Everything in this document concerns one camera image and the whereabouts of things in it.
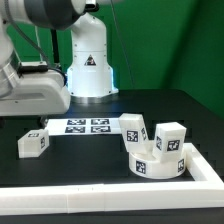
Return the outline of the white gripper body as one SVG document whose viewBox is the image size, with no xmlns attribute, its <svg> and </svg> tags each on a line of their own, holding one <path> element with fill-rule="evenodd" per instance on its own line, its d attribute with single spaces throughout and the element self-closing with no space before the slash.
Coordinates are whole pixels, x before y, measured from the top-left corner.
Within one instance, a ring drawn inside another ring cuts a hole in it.
<svg viewBox="0 0 224 224">
<path fill-rule="evenodd" d="M 0 116 L 63 114 L 69 106 L 70 93 L 59 73 L 27 74 L 9 95 L 0 97 Z"/>
</svg>

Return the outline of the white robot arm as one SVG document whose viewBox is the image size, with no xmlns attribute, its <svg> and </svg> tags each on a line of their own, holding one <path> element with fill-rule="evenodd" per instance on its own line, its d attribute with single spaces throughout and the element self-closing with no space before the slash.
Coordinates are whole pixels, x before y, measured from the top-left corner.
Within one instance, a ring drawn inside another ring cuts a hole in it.
<svg viewBox="0 0 224 224">
<path fill-rule="evenodd" d="M 72 99 L 116 94 L 107 63 L 106 27 L 91 15 L 108 0 L 0 0 L 0 116 L 63 114 Z M 64 74 L 43 56 L 19 60 L 7 27 L 20 23 L 71 31 L 73 61 Z"/>
</svg>

